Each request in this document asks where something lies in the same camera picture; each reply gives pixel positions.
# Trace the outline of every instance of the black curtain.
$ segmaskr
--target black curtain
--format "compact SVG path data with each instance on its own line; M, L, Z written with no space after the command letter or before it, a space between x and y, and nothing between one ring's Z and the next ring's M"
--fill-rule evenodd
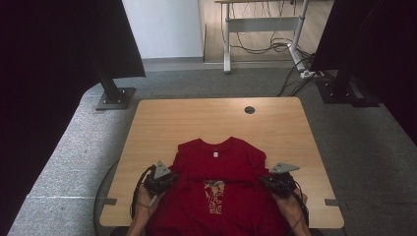
M379 0L335 0L311 70L340 69ZM416 1L386 0L367 31L352 72L375 93L417 144Z
M0 4L0 235L54 151L83 94L98 80L144 77L121 0L21 0Z

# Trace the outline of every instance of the red t-shirt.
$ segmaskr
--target red t-shirt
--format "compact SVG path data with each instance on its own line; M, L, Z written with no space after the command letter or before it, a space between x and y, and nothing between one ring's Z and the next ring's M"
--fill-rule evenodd
M258 177L266 155L245 141L178 146L179 174L149 220L147 235L288 235L290 227Z

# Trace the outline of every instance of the graphic print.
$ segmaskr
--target graphic print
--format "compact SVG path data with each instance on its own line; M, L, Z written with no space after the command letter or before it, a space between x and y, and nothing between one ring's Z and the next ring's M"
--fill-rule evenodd
M221 214L223 204L224 182L219 180L205 181L206 197L208 199L208 210L210 213Z

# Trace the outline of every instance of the power strip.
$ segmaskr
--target power strip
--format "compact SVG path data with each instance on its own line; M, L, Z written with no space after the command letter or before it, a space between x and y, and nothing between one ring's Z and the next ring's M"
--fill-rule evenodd
M305 70L301 73L300 78L301 79L308 79L308 78L321 78L323 77L325 74L321 71L317 71L317 72L311 72L308 70Z

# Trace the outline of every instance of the gray carpet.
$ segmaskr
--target gray carpet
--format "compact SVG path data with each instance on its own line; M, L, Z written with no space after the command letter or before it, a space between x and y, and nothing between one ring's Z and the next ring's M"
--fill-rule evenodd
M289 69L147 72L115 80L137 91L127 110L95 111L100 85L81 99L71 124L27 196L9 235L94 235L141 99L276 96ZM294 73L289 83L300 81ZM293 83L284 95L289 94ZM314 83L300 97L345 220L324 235L417 235L417 147L381 104L324 104ZM99 202L94 215L94 200ZM96 225L99 235L113 228Z

